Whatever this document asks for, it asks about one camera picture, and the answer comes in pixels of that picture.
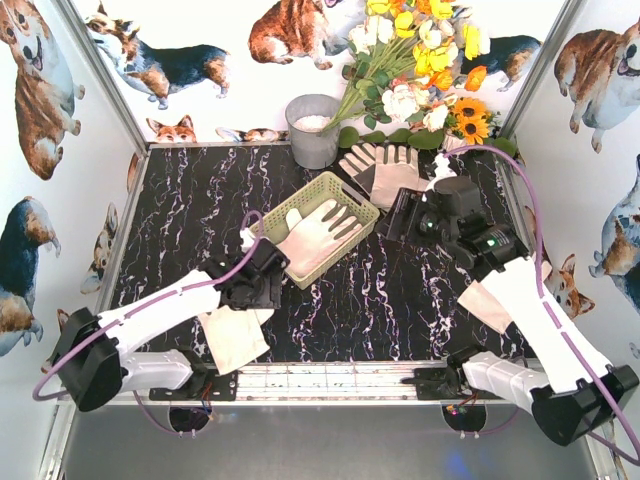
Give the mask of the white glove grey patch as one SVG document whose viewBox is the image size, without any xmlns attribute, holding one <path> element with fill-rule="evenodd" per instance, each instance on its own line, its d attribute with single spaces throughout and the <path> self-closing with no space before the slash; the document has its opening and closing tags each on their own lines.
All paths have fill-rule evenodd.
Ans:
<svg viewBox="0 0 640 480">
<path fill-rule="evenodd" d="M 346 205 L 328 199 L 306 217 L 292 208 L 285 217 L 288 234 L 277 247 L 288 257 L 288 272 L 309 275 L 361 229 Z"/>
</svg>

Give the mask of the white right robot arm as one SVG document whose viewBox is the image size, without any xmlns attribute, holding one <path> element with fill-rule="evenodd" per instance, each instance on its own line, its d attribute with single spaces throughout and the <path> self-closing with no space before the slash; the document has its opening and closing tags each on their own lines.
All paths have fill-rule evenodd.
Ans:
<svg viewBox="0 0 640 480">
<path fill-rule="evenodd" d="M 439 245 L 467 269 L 542 365 L 531 370 L 468 347 L 448 360 L 463 382 L 528 412 L 561 446 L 622 417 L 638 376 L 627 365 L 613 366 L 575 327 L 542 284 L 515 230 L 488 222 L 479 188 L 469 178 L 440 179 L 425 192 L 400 189 L 384 222 L 389 239 Z"/>
</svg>

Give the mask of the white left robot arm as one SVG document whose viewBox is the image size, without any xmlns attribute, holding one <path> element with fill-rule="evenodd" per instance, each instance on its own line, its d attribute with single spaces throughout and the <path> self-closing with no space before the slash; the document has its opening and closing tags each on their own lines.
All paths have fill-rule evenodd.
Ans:
<svg viewBox="0 0 640 480">
<path fill-rule="evenodd" d="M 61 328 L 50 368 L 82 412 L 125 391 L 160 389 L 193 398 L 207 376 L 233 373 L 269 349 L 263 324 L 280 305 L 288 258 L 267 242 L 254 253 L 218 255 L 181 280 L 131 305 L 94 315 L 79 309 Z M 190 349 L 143 352 L 141 346 L 197 318 L 214 364 Z"/>
</svg>

